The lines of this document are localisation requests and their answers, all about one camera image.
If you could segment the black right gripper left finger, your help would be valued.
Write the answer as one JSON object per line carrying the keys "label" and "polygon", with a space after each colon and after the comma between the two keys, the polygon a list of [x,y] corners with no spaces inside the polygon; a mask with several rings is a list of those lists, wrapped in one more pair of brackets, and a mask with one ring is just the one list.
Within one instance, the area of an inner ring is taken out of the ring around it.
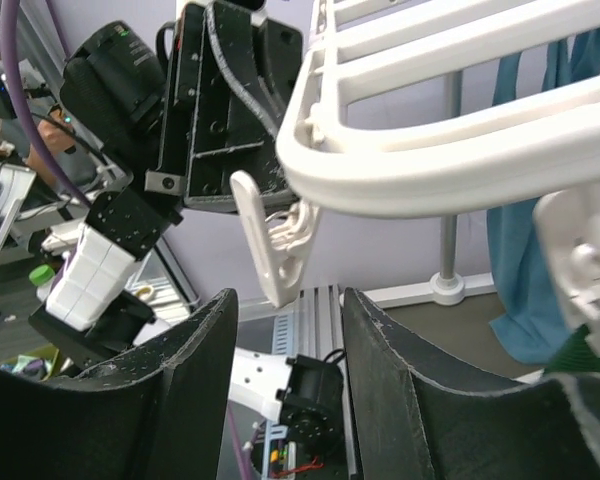
{"label": "black right gripper left finger", "polygon": [[74,378],[0,369],[0,479],[212,479],[238,325],[225,289]]}

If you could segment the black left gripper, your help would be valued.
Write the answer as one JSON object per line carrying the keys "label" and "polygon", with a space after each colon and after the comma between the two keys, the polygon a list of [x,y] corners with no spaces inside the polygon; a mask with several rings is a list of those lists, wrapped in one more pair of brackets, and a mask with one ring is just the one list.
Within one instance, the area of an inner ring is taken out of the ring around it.
{"label": "black left gripper", "polygon": [[186,4],[168,65],[158,166],[148,191],[184,207],[237,210],[230,177],[249,173],[267,210],[296,200],[275,140],[295,86],[302,33],[227,1]]}

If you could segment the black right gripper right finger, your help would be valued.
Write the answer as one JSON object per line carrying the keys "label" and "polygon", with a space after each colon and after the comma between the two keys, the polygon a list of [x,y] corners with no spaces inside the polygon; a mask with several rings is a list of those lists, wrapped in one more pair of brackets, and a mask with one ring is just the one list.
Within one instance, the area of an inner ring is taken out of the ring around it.
{"label": "black right gripper right finger", "polygon": [[600,373],[484,371],[353,288],[342,314],[366,478],[600,479]]}

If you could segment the white and green cloth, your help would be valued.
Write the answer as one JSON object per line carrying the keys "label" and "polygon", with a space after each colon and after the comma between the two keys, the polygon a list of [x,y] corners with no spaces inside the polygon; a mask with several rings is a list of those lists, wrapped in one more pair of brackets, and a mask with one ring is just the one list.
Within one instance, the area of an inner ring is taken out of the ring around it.
{"label": "white and green cloth", "polygon": [[590,330],[586,324],[575,330],[544,368],[544,375],[552,373],[600,373],[600,357],[592,350],[586,338]]}

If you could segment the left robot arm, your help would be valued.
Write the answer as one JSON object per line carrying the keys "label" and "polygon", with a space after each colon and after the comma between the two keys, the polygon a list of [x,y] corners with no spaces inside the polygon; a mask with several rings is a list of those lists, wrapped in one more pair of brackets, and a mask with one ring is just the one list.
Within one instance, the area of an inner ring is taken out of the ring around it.
{"label": "left robot arm", "polygon": [[125,289],[182,211],[234,214],[234,173],[255,182],[267,214],[295,195],[275,139],[302,61],[300,31],[255,21],[258,1],[188,3],[170,49],[123,21],[68,60],[60,97],[124,178],[92,202],[77,245],[30,324],[86,369],[128,349],[156,319]]}

